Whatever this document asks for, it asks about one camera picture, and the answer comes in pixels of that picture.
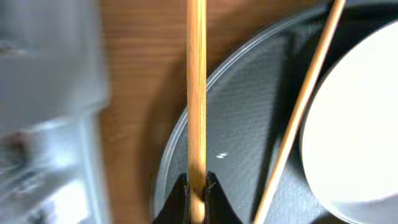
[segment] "wooden stick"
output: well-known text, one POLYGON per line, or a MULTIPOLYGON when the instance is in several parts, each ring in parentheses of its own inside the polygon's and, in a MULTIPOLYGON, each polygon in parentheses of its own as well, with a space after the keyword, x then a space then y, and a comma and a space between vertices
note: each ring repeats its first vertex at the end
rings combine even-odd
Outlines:
POLYGON ((308 72, 305 75, 300 93, 298 95, 296 104, 294 105, 292 115, 289 119, 284 138, 282 139, 280 145, 277 163, 269 180, 268 186, 262 195, 260 206, 257 210, 256 217, 254 218, 255 224, 263 224, 266 219, 272 199, 274 198, 275 192, 278 188, 279 180, 282 177, 287 158, 293 146, 295 136, 305 111, 305 107, 317 82, 323 61, 325 60, 330 42, 333 38, 333 34, 335 33, 337 23, 340 19, 341 13, 343 12, 344 5, 345 0, 336 0, 333 3, 328 20, 326 21, 325 28, 322 31, 317 49, 312 58, 308 72))
POLYGON ((188 168, 190 219, 205 220, 206 0, 187 1, 188 168))

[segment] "wooden surface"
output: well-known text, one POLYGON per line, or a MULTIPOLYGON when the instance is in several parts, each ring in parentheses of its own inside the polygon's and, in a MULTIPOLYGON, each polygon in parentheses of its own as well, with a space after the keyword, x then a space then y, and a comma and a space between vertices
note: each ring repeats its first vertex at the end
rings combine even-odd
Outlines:
MULTIPOLYGON (((162 150, 186 105, 186 1, 101 0, 112 97, 101 134, 114 223, 150 223, 162 150)), ((208 74, 314 0, 208 1, 208 74)))
POLYGON ((206 0, 187 2, 187 105, 190 220, 205 221, 206 0))
POLYGON ((265 188, 264 194, 261 198, 256 217, 254 218, 255 224, 264 223, 267 217, 269 207, 278 188, 280 178, 282 177, 282 173, 285 169, 287 158, 289 157, 294 139, 297 135, 297 131, 299 130, 301 119, 304 115, 304 111, 310 99, 311 93, 315 88, 315 84, 318 80, 319 73, 321 72, 321 68, 323 62, 325 61, 331 40, 335 34, 341 13, 343 12, 344 5, 345 0, 335 0, 333 3, 325 24, 325 28, 320 36, 317 49, 315 50, 311 64, 308 68, 308 72, 305 74, 305 78, 300 89, 300 93, 298 94, 297 101, 294 105, 292 115, 289 119, 289 123, 287 124, 284 137, 282 138, 279 157, 275 164, 274 171, 269 179, 268 185, 265 188))

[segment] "round metal tray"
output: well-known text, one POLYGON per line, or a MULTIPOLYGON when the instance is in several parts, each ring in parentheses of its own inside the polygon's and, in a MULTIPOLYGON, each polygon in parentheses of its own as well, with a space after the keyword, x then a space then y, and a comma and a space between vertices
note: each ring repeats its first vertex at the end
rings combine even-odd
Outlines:
MULTIPOLYGON (((239 48, 208 79, 207 169, 217 175, 244 223, 251 223, 257 210, 326 17, 326 6, 321 5, 273 25, 239 48)), ((348 2, 322 74, 360 40, 397 17, 396 1, 348 2)), ((178 175, 188 172, 187 158, 185 110, 160 163, 155 215, 178 175)), ((296 143, 266 223, 336 222, 311 193, 296 143)))

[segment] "wooden table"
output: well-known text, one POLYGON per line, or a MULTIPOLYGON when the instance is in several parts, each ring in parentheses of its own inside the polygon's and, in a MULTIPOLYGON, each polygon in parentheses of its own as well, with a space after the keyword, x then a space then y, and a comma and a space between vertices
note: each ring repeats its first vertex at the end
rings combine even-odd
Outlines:
MULTIPOLYGON (((208 71, 315 0, 208 0, 208 71)), ((150 223, 162 150, 186 105, 186 1, 101 0, 112 97, 101 114, 114 223, 150 223)))

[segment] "white plate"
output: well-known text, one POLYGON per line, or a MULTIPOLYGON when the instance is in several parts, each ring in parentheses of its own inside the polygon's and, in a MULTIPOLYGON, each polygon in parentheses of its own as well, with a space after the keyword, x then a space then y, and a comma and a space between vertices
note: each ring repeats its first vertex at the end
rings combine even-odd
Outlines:
POLYGON ((348 222, 398 221, 397 98, 394 22, 335 65, 308 111, 301 138, 305 175, 320 203, 348 222))

